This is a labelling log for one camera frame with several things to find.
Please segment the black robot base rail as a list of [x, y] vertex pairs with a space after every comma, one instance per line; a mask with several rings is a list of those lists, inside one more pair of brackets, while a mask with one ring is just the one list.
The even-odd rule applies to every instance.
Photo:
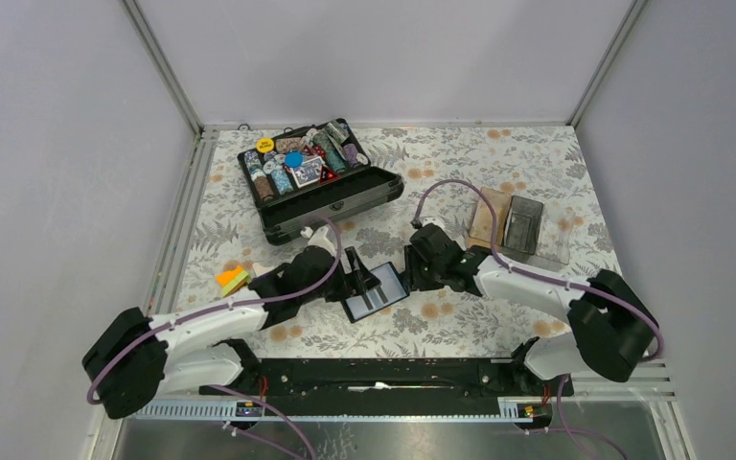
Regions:
[[508, 358], [260, 358], [227, 385], [252, 396], [308, 396], [319, 390], [455, 390], [471, 397], [540, 399], [559, 390], [574, 394], [571, 381], [540, 380]]

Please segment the silver credit card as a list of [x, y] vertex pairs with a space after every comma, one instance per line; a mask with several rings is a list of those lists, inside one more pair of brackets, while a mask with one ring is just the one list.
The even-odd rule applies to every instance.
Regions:
[[355, 321], [373, 313], [374, 305], [370, 294], [371, 291], [352, 297], [346, 301], [348, 311]]

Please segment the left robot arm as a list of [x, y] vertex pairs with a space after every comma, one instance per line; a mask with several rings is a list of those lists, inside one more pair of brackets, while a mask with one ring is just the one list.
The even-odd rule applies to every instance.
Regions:
[[306, 247], [291, 261], [204, 307], [153, 316], [138, 307], [121, 311], [81, 360], [87, 402], [122, 419], [159, 394], [205, 385], [253, 390], [260, 371], [230, 340], [286, 322], [307, 303], [345, 303], [381, 285], [332, 223], [306, 232]]

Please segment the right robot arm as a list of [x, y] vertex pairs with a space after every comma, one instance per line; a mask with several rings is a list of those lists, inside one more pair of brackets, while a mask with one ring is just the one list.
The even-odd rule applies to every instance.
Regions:
[[462, 248], [438, 225], [419, 226], [404, 249], [409, 291], [449, 288], [482, 299], [503, 299], [541, 311], [569, 327], [551, 338], [531, 339], [512, 354], [511, 380], [534, 395], [550, 380], [591, 371], [615, 382], [630, 379], [660, 327], [616, 272], [564, 279], [519, 264], [483, 246]]

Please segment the black card holder wallet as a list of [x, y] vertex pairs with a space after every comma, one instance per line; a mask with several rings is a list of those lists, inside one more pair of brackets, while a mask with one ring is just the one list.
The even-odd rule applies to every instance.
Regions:
[[377, 287], [341, 302], [351, 323], [384, 311], [409, 297], [409, 292], [403, 286], [401, 274], [393, 263], [378, 265], [371, 273], [379, 279]]

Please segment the white magnetic stripe card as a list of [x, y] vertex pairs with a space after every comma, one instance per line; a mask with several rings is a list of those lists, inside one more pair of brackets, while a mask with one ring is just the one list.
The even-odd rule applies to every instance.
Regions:
[[379, 280], [379, 285], [370, 294], [374, 310], [386, 308], [408, 296], [397, 270], [391, 264], [378, 266], [372, 270], [372, 274]]

